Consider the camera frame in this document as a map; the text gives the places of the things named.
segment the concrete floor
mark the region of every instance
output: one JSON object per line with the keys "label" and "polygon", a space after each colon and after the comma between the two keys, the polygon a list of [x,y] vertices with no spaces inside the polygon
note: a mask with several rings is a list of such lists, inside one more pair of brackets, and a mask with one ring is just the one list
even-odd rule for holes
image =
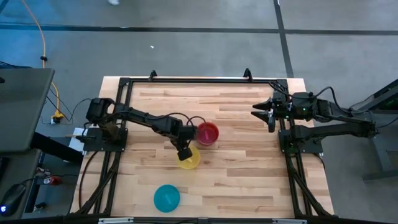
{"label": "concrete floor", "polygon": [[[271,0],[29,0],[40,23],[75,26],[278,28]],[[398,1],[280,0],[287,29],[397,30]],[[10,0],[0,24],[31,23],[19,0]],[[40,35],[34,30],[0,30],[0,60],[40,67]],[[246,67],[255,77],[287,77],[279,34],[178,32],[46,31],[48,67],[69,108],[98,95],[105,75],[203,75],[240,77]],[[287,35],[294,77],[307,90],[336,90],[349,106],[398,76],[398,36]],[[331,100],[329,93],[323,95]],[[81,127],[88,104],[75,124],[39,124],[40,133],[71,134]],[[48,122],[50,103],[42,113]],[[351,136],[326,138],[326,176],[335,213],[345,218],[398,222],[398,179],[365,184],[376,158],[368,142]]]}

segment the shoe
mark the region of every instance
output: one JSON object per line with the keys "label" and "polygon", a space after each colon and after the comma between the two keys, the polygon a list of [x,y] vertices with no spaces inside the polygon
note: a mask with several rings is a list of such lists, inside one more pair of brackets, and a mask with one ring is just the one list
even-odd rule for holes
{"label": "shoe", "polygon": [[108,2],[109,2],[112,6],[118,6],[118,5],[119,5],[119,0],[108,0]]}

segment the wooden tabletop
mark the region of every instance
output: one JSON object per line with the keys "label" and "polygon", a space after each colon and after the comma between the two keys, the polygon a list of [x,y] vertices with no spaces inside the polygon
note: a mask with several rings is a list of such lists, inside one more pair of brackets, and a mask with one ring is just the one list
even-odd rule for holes
{"label": "wooden tabletop", "polygon": [[[99,97],[115,99],[119,78],[104,77]],[[288,79],[288,84],[290,93],[305,91],[301,78]],[[202,116],[218,126],[220,137],[208,147],[193,142],[200,150],[201,162],[195,170],[183,170],[178,167],[177,151],[167,138],[128,123],[129,136],[119,166],[112,216],[293,217],[277,131],[268,133],[266,123],[250,114],[253,104],[267,100],[272,93],[267,84],[135,83],[130,104],[135,109],[154,115],[180,112],[189,117]],[[312,122],[296,123],[313,126]],[[81,172],[89,156],[85,156]],[[103,152],[97,153],[89,165],[83,182],[83,203],[98,185],[103,157]],[[303,164],[309,189],[333,213],[319,158],[304,154]],[[176,186],[181,193],[180,205],[170,213],[162,213],[154,206],[154,193],[164,184]],[[304,211],[300,190],[298,194]],[[71,212],[77,209],[78,187]]]}

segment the red bowl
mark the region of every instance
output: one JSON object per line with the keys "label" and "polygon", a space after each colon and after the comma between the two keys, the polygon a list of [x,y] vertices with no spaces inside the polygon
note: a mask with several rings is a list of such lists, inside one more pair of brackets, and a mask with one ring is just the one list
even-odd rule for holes
{"label": "red bowl", "polygon": [[218,135],[218,128],[215,124],[211,122],[199,124],[197,141],[200,144],[204,146],[209,146],[217,141]]}

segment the yellow bowl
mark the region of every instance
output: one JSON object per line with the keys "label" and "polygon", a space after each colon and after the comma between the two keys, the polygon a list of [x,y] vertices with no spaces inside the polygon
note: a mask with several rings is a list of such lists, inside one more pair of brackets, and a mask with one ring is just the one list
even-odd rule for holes
{"label": "yellow bowl", "polygon": [[184,161],[180,161],[177,156],[177,164],[179,167],[183,169],[194,169],[199,165],[200,162],[200,153],[199,150],[192,145],[189,145],[189,148],[192,151],[192,156]]}

